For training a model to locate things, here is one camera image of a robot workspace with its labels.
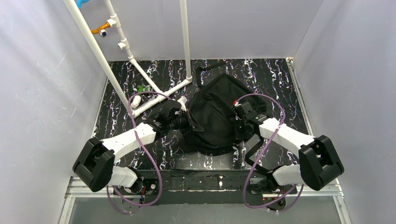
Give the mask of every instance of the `marble pattern surface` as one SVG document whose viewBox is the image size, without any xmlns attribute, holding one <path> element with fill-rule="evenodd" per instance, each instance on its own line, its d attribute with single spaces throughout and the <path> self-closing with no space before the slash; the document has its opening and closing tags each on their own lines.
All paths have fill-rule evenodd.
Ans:
<svg viewBox="0 0 396 224">
<path fill-rule="evenodd" d="M 195 68 L 209 66 L 218 61 L 192 60 L 193 77 L 195 77 Z M 139 64 L 162 91 L 172 88 L 185 78 L 184 60 L 140 61 Z M 137 91 L 136 87 L 138 85 L 147 84 L 137 69 L 128 61 L 112 62 L 111 67 L 127 97 Z M 202 73 L 204 84 L 209 83 L 221 73 L 236 77 L 254 92 L 267 94 L 276 99 L 285 109 L 285 123 L 300 132 L 307 133 L 306 124 L 285 59 L 228 59 L 226 60 L 226 66 Z M 179 99 L 181 96 L 185 96 L 191 99 L 197 91 L 197 84 L 194 79 L 193 83 L 171 95 L 171 98 Z M 141 104 L 152 97 L 152 95 L 143 96 Z M 277 119 L 281 117 L 280 109 L 273 103 L 268 103 L 268 109 L 273 110 L 273 115 Z M 144 112 L 137 119 L 137 122 L 142 122 L 142 119 L 150 115 L 151 111 L 152 108 Z M 132 122 L 126 109 L 111 84 L 107 83 L 94 136 L 99 139 L 109 138 L 131 128 Z M 234 153 L 208 156 L 189 150 L 182 142 L 183 137 L 179 131 L 170 131 L 166 137 L 147 145 L 147 149 L 162 170 L 173 168 L 195 170 L 250 168 L 243 160 L 246 151 L 250 149 L 246 143 L 241 143 L 238 147 L 235 147 Z M 153 169 L 142 149 L 126 155 L 117 164 L 123 167 L 132 166 L 139 170 Z M 297 164 L 297 160 L 291 152 L 276 143 L 272 143 L 268 151 L 260 158 L 259 164 L 265 168 L 274 168 L 283 164 Z"/>
</svg>

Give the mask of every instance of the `black bag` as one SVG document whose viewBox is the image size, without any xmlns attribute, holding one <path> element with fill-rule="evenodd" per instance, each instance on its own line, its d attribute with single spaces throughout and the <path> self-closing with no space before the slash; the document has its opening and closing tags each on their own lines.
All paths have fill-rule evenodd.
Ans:
<svg viewBox="0 0 396 224">
<path fill-rule="evenodd" d="M 200 128 L 182 131 L 189 147 L 207 155 L 221 155 L 234 151 L 239 144 L 235 134 L 236 112 L 233 103 L 241 96 L 253 93 L 238 79 L 221 74 L 206 86 L 201 84 L 201 72 L 221 65 L 197 68 L 198 87 L 201 88 L 187 104 L 189 119 L 194 120 Z M 258 113 L 265 113 L 267 105 L 258 96 L 246 97 L 240 103 L 248 101 Z"/>
</svg>

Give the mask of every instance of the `green object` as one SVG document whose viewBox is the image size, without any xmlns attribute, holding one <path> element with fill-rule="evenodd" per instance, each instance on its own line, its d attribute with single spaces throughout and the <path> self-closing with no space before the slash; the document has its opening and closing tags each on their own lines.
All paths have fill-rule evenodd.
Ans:
<svg viewBox="0 0 396 224">
<path fill-rule="evenodd" d="M 143 87 L 141 85 L 137 86 L 137 92 L 145 92 L 145 91 L 150 91 L 150 90 L 151 90 L 150 86 L 146 86 L 146 87 Z"/>
</svg>

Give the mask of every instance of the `white pvc pipe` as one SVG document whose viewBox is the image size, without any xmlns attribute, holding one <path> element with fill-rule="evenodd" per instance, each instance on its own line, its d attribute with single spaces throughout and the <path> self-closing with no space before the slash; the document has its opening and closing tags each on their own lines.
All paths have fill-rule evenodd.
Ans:
<svg viewBox="0 0 396 224">
<path fill-rule="evenodd" d="M 93 37 L 91 30 L 88 27 L 88 24 L 86 23 L 83 15 L 81 14 L 80 10 L 77 7 L 76 2 L 74 0 L 64 0 L 64 3 L 69 9 L 71 15 L 76 21 L 81 32 L 83 33 L 85 39 L 87 40 L 89 46 L 91 47 L 93 53 L 95 54 L 103 70 L 105 71 L 110 83 L 113 85 L 113 88 L 120 97 L 122 104 L 125 106 L 125 108 L 128 108 L 127 97 L 125 96 L 124 91 L 121 89 L 120 84 L 118 83 L 116 77 L 114 76 L 113 71 L 111 70 L 105 56 L 103 55 L 102 50 L 100 50 L 98 43 Z"/>
<path fill-rule="evenodd" d="M 182 14 L 182 29 L 183 29 L 183 43 L 184 43 L 184 57 L 186 64 L 186 71 L 188 80 L 192 80 L 191 63 L 190 63 L 190 42 L 188 39 L 188 19 L 187 19 L 187 3 L 186 0 L 180 0 L 180 11 Z"/>
<path fill-rule="evenodd" d="M 170 96 L 173 93 L 175 93 L 176 91 L 180 90 L 181 88 L 185 87 L 186 85 L 188 85 L 190 83 L 191 83 L 191 80 L 185 79 L 184 81 L 182 81 L 181 83 L 179 83 L 178 85 L 173 87 L 172 89 L 164 92 L 164 94 L 166 96 Z M 145 112 L 147 109 L 158 104 L 159 102 L 163 101 L 164 99 L 166 99 L 166 98 L 163 96 L 157 96 L 155 99 L 152 99 L 152 100 L 146 102 L 145 104 L 143 104 L 142 106 L 140 106 L 139 108 L 137 108 L 133 111 L 134 118 L 138 117 L 141 113 Z"/>
<path fill-rule="evenodd" d="M 108 11 L 110 13 L 110 18 L 117 21 L 117 24 L 115 25 L 115 27 L 117 28 L 118 34 L 120 35 L 121 42 L 126 45 L 125 51 L 127 52 L 129 61 L 136 67 L 136 69 L 140 72 L 140 74 L 144 77 L 144 79 L 148 82 L 148 84 L 151 86 L 151 88 L 153 88 L 154 91 L 162 93 L 160 88 L 158 88 L 158 86 L 153 82 L 153 80 L 151 80 L 150 76 L 147 75 L 147 73 L 140 67 L 138 62 L 134 59 L 134 56 L 132 55 L 132 52 L 131 52 L 129 42 L 126 39 L 124 32 L 122 31 L 120 19 L 118 18 L 117 14 L 115 13 L 111 1 L 105 0 L 105 3 L 106 3 Z"/>
</svg>

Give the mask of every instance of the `gray floor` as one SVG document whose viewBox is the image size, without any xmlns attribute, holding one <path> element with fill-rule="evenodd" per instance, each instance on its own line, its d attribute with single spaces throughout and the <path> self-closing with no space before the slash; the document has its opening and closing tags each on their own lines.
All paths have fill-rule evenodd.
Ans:
<svg viewBox="0 0 396 224">
<path fill-rule="evenodd" d="M 113 198 L 119 208 L 119 198 Z M 134 215 L 116 212 L 107 198 L 76 198 L 71 224 L 340 224 L 332 196 L 301 197 L 279 215 L 243 204 L 171 204 L 143 208 Z"/>
</svg>

